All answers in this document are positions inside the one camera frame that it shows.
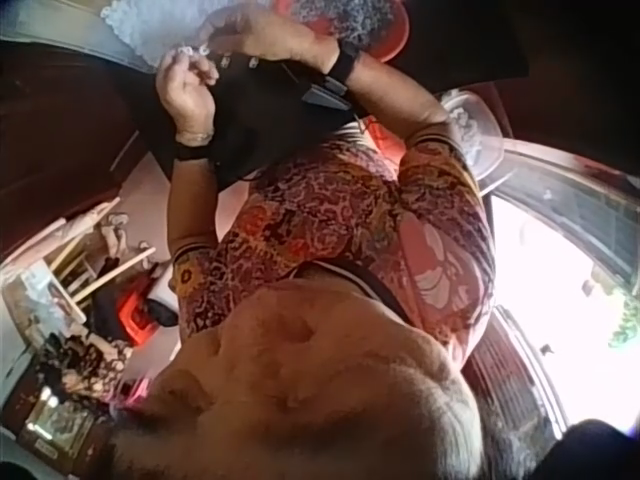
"finger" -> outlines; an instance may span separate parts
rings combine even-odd
[[[160,60],[160,64],[158,65],[158,71],[156,73],[156,88],[160,88],[165,82],[165,77],[167,75],[167,70],[169,66],[173,63],[173,59],[176,56],[175,50],[169,50],[162,56]]]
[[[167,87],[175,88],[184,85],[187,73],[189,73],[189,55],[178,52],[173,64],[167,69]]]
[[[206,57],[196,55],[193,59],[193,67],[198,72],[200,78],[207,84],[213,85],[219,77],[218,69]]]
[[[160,64],[158,65],[158,72],[164,72],[169,67],[169,65],[171,65],[175,56],[175,50],[169,50],[167,53],[165,53],[160,60]]]

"person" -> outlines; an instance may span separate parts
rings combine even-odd
[[[345,53],[255,4],[215,12],[201,33],[215,53],[325,75]],[[365,53],[347,74],[360,104],[406,143],[397,176],[366,136],[338,132],[262,171],[219,241],[215,167],[175,162],[168,241],[183,345],[123,413],[107,478],[481,471],[478,407],[460,373],[494,288],[478,187],[431,94]],[[198,54],[162,60],[157,90],[183,146],[215,135],[217,79]]]

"patterned dress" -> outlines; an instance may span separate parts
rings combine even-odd
[[[183,338],[301,265],[338,260],[372,274],[462,366],[492,306],[492,237],[455,143],[426,129],[408,146],[397,174],[339,136],[262,172],[218,248],[176,255]]]

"wrist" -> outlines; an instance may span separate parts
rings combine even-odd
[[[314,34],[310,47],[305,50],[304,58],[300,61],[323,75],[327,75],[339,55],[340,47],[334,37]]]
[[[188,131],[178,130],[176,133],[176,142],[187,147],[202,147],[208,145],[213,139],[213,128],[209,131]]]

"wooden cabinet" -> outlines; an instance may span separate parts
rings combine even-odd
[[[0,256],[113,198],[146,153],[101,59],[2,42]]]

